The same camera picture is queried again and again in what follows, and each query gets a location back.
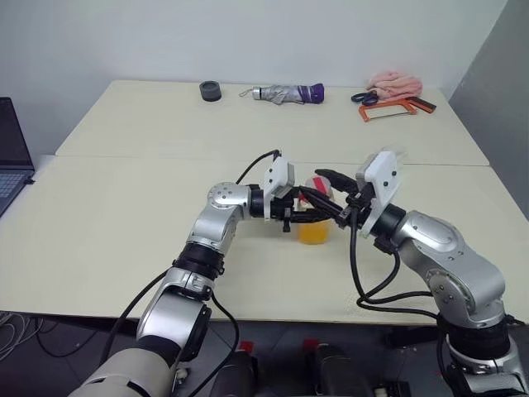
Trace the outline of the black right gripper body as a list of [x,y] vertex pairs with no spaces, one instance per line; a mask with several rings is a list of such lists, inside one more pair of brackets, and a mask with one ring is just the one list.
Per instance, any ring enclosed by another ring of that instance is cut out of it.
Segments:
[[346,206],[340,211],[336,219],[338,227],[349,227],[353,218],[353,210],[356,209],[356,229],[359,230],[371,212],[371,200],[373,198],[374,187],[372,184],[366,184],[356,194],[349,194],[346,197]]

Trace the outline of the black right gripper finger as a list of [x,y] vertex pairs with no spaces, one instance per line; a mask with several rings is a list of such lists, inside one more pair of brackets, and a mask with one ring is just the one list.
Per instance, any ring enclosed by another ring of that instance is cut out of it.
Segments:
[[319,198],[316,203],[316,208],[330,218],[338,218],[343,211],[341,206],[327,198]]
[[348,194],[357,194],[359,192],[356,181],[347,175],[329,169],[316,169],[315,173],[328,179],[331,187],[339,192]]

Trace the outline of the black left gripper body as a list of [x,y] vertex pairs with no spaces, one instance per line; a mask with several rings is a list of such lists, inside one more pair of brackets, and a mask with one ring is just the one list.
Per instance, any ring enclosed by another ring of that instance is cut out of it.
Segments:
[[298,198],[299,188],[291,188],[282,198],[272,199],[272,219],[283,224],[283,232],[291,232],[294,201]]

